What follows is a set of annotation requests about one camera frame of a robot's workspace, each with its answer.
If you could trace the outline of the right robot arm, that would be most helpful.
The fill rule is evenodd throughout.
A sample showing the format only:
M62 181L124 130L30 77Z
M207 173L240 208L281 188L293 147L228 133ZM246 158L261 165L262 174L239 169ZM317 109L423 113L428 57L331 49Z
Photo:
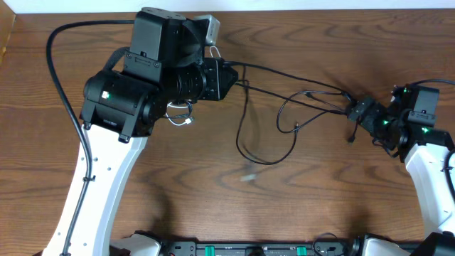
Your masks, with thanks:
M453 255L454 141L434 126L439 90L429 83L396 87L388 107L371 97L353 102L346 115L370 134L373 145L400 159L412 178L425 234L412 255Z

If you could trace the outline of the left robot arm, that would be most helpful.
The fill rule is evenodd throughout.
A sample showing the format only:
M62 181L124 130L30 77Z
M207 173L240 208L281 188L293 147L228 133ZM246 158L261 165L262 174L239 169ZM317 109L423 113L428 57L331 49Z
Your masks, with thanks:
M171 103L223 100L238 79L222 58L208 58L219 21L143 8L132 40L85 84L71 120L80 150L62 215L44 255L108 255L125 184L155 123Z

